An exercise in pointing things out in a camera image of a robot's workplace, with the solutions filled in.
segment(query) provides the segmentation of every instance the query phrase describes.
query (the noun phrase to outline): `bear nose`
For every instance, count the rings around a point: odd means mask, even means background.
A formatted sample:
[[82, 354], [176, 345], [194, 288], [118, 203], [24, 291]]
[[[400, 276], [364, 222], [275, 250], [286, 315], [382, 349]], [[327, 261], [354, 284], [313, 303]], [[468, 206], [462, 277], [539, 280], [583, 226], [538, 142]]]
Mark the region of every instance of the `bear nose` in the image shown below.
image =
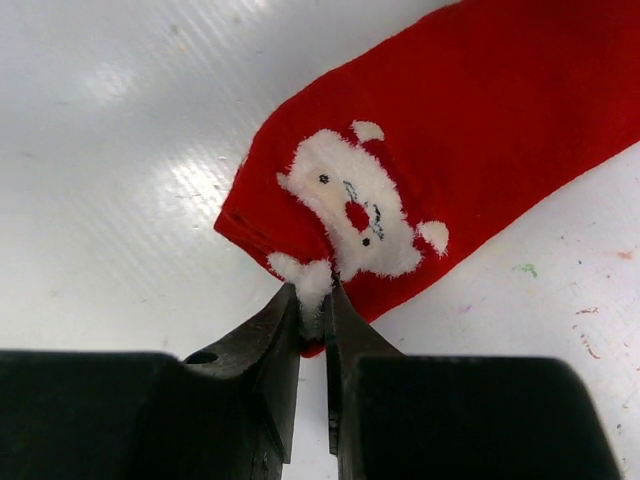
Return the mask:
[[345, 205], [345, 210], [351, 225], [353, 225], [358, 232], [362, 232], [367, 229], [369, 226], [369, 214], [362, 205], [357, 202], [350, 201]]

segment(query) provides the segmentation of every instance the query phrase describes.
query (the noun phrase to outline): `white table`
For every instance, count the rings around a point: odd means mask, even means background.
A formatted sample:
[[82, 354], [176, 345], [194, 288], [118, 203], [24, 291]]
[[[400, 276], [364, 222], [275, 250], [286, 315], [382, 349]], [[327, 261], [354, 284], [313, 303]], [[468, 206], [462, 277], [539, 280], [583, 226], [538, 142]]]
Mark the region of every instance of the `white table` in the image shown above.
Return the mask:
[[[0, 348], [185, 356], [251, 316], [279, 284], [211, 224], [253, 133], [442, 3], [1, 2]], [[567, 360], [640, 479], [639, 178], [640, 145], [376, 327], [408, 353]], [[323, 361], [302, 363], [285, 479], [337, 478]]]

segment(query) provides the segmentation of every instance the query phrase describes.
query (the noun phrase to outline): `white bear face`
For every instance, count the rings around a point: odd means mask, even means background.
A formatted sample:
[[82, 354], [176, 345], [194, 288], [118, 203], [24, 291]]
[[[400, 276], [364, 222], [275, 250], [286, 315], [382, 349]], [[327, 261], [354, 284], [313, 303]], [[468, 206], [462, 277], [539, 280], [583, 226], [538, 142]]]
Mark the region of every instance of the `white bear face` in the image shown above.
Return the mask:
[[[373, 123], [354, 122], [352, 128], [361, 141], [382, 140]], [[300, 143], [291, 170], [278, 182], [323, 223], [343, 281], [360, 270], [398, 276], [420, 263], [396, 184], [362, 146], [320, 130]]]

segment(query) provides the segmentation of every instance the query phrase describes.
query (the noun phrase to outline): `orange mark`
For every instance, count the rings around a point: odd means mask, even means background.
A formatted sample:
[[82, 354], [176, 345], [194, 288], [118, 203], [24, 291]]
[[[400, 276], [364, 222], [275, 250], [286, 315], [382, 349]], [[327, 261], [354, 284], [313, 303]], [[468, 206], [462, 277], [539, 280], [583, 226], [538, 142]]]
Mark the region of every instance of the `orange mark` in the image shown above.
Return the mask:
[[600, 357], [597, 356], [595, 353], [593, 353], [593, 350], [591, 350], [591, 347], [588, 345], [587, 345], [587, 352], [589, 352], [589, 355], [591, 355], [596, 360], [600, 360]]
[[633, 250], [629, 250], [628, 252], [616, 252], [618, 258], [623, 260], [633, 260]]
[[600, 307], [591, 307], [591, 308], [585, 308], [584, 310], [580, 310], [579, 312], [576, 312], [576, 315], [584, 315], [585, 313], [600, 313], [599, 309]]

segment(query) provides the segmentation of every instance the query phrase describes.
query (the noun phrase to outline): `red mark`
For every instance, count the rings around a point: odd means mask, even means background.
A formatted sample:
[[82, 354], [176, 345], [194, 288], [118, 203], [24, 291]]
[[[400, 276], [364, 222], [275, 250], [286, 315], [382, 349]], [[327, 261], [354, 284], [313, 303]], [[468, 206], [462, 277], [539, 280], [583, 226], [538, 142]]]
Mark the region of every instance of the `red mark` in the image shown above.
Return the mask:
[[345, 205], [347, 218], [356, 230], [362, 232], [369, 226], [369, 214], [362, 205], [357, 202], [347, 202]]
[[598, 311], [600, 307], [591, 307], [591, 308], [585, 308], [584, 310], [580, 310], [579, 312], [576, 312], [576, 315], [584, 315], [585, 313], [600, 313]]
[[596, 360], [600, 360], [600, 357], [597, 356], [595, 353], [593, 353], [593, 350], [591, 350], [591, 347], [587, 345], [587, 352], [589, 352], [589, 355], [591, 355], [593, 358], [595, 358]]
[[632, 250], [629, 250], [628, 252], [616, 252], [616, 255], [623, 260], [633, 260]]

